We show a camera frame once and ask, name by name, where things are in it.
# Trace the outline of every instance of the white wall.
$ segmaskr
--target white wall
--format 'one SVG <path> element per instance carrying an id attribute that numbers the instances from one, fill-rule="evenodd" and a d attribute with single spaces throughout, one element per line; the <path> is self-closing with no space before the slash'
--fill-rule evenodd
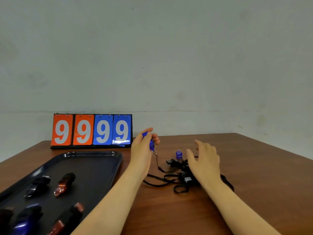
<path id="1" fill-rule="evenodd" d="M 54 112 L 313 158 L 313 0 L 0 0 L 0 161 Z"/>

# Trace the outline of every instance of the black tray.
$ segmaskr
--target black tray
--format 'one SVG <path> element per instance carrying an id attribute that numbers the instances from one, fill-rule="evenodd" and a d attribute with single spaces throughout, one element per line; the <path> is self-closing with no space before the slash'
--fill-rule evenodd
<path id="1" fill-rule="evenodd" d="M 77 202 L 85 207 L 83 220 L 111 189 L 122 158 L 121 153 L 110 151 L 69 152 L 52 158 L 0 193 L 0 208 L 14 208 L 10 229 L 0 233 L 10 234 L 16 215 L 25 207 L 37 203 L 41 205 L 44 215 L 33 235 L 47 235 L 60 213 Z M 58 181 L 70 172 L 76 175 L 72 187 L 56 198 L 53 192 Z M 51 176 L 49 190 L 38 197 L 24 198 L 33 179 L 43 175 Z"/>

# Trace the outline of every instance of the tray rim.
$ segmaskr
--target tray rim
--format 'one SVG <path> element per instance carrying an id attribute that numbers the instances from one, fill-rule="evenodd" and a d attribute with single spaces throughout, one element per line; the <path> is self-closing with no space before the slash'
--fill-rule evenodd
<path id="1" fill-rule="evenodd" d="M 114 173 L 114 176 L 112 177 L 109 185 L 109 190 L 112 188 L 113 181 L 116 177 L 116 174 L 118 172 L 119 166 L 123 160 L 123 154 L 121 152 L 117 151 L 71 151 L 67 153 L 61 153 L 59 155 L 54 156 L 51 158 L 49 161 L 45 162 L 35 170 L 33 170 L 31 173 L 27 174 L 17 182 L 15 182 L 13 185 L 9 186 L 7 189 L 2 191 L 0 193 L 0 207 L 1 205 L 10 197 L 14 196 L 15 193 L 17 193 L 20 189 L 24 188 L 24 184 L 37 177 L 42 171 L 45 171 L 49 169 L 49 167 L 53 166 L 54 164 L 67 159 L 67 158 L 72 158 L 72 157 L 107 157 L 107 156 L 115 156 L 119 159 L 118 165 L 117 165 L 117 170 Z"/>

